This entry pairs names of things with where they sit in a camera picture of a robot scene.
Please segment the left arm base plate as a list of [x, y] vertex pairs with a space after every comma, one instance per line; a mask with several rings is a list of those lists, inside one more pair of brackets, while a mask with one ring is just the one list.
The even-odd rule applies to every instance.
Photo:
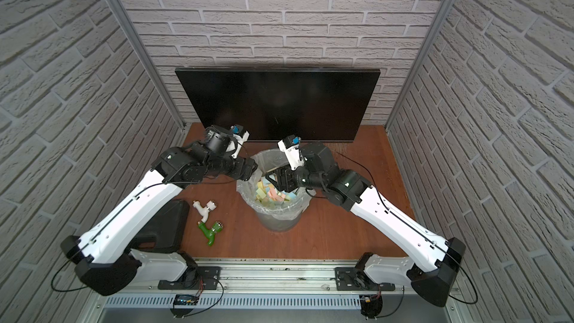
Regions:
[[203, 290], [216, 290], [218, 283], [216, 280], [221, 273], [219, 266], [199, 266], [188, 268], [182, 277], [176, 281], [159, 281], [159, 290], [192, 290], [198, 291], [200, 284], [203, 284]]

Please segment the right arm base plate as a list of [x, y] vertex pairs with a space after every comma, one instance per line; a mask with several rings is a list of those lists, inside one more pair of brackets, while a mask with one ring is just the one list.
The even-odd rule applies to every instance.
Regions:
[[336, 267], [334, 269], [336, 289], [338, 291], [392, 292], [394, 284], [376, 284], [365, 273], [356, 268]]

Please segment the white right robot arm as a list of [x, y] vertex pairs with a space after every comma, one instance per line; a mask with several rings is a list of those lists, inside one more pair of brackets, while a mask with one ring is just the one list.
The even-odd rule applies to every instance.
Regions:
[[400, 264], [366, 254], [358, 268], [370, 281], [409, 286], [436, 307], [447, 304], [466, 251], [460, 239], [446, 239], [418, 224], [388, 201], [372, 180], [340, 168], [324, 144], [301, 146], [300, 139], [291, 135], [277, 146], [288, 163], [266, 173], [275, 188], [320, 189], [330, 203], [368, 222], [405, 252]]

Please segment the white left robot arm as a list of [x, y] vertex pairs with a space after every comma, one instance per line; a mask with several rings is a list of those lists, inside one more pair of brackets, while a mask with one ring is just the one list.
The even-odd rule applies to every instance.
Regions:
[[102, 296], [133, 282], [177, 282], [196, 268], [187, 254], [145, 253], [131, 247], [134, 237], [169, 201], [208, 176], [248, 181], [257, 169], [253, 159], [204, 147], [164, 151], [142, 181], [103, 220], [81, 236], [68, 236], [61, 250], [75, 266], [77, 278]]

